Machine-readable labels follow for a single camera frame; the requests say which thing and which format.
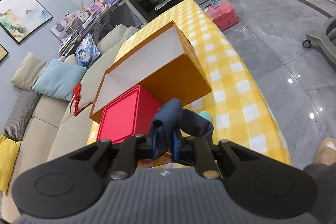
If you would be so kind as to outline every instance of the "beige sofa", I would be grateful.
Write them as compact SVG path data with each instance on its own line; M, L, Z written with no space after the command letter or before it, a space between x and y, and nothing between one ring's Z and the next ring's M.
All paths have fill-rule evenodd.
M114 63L121 45L137 31L135 27L118 25L98 43L102 56L92 64L80 82L79 108L93 101L103 73ZM74 55L65 62L76 64ZM90 110L89 106L75 117L69 102L44 95L41 97L21 142L8 194L2 198L4 220L12 223L20 216L11 197L13 181L18 175L86 145L93 122L89 118Z

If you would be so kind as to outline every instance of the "yellow checkered tablecloth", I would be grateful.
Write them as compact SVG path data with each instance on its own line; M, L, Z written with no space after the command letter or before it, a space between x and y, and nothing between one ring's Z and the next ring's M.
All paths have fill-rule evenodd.
M124 42L115 62L172 20L194 47L211 84L211 93L185 108L197 113L206 110L211 114L213 142L229 139L291 164L285 139L249 70L223 33L194 0L182 1L145 25Z

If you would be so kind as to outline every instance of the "shoe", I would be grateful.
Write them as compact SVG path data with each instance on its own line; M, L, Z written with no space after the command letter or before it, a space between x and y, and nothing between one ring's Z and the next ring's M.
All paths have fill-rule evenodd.
M336 141L325 139L316 151L314 163L331 165L336 162Z

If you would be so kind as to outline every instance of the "plush toy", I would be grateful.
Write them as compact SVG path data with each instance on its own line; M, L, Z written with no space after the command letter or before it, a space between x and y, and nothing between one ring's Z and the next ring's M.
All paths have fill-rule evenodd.
M201 111L200 113L198 113L198 115L200 115L204 119L207 119L208 121L212 122L212 117L211 117L210 113L207 112L206 110Z

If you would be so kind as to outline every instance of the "picture frame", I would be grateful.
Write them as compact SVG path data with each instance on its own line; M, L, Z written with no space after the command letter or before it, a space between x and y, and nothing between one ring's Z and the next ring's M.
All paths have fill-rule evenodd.
M37 0L0 0L0 26L18 45L52 18Z
M0 44L0 63L5 59L8 55L8 51Z

